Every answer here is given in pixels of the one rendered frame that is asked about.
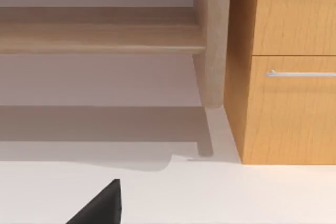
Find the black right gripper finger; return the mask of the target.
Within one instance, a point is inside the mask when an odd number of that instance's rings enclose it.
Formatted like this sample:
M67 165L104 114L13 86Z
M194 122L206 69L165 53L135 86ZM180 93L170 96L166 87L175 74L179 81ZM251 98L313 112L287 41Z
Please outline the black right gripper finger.
M121 224L120 179L114 179L66 224Z

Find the wooden cupboard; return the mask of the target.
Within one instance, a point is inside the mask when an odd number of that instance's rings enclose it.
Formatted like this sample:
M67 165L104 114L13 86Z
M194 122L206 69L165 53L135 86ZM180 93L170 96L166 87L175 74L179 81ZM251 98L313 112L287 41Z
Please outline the wooden cupboard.
M242 163L244 163L242 157L252 58L254 56L323 56L254 54L256 8L257 0L230 0L224 107Z

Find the pale wooden open shelf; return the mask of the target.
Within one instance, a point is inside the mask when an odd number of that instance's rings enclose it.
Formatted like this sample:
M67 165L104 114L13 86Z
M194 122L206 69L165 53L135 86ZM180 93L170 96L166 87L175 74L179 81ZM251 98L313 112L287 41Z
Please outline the pale wooden open shelf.
M203 106L223 103L227 0L191 7L0 7L0 54L189 54Z

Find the wooden drawer front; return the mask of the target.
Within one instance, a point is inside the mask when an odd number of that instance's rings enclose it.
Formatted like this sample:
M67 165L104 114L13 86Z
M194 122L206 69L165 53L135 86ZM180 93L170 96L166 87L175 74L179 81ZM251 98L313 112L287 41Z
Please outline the wooden drawer front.
M278 72L336 72L336 56L254 56L245 164L336 164L336 77L268 77Z
M257 0L253 53L336 55L336 0Z

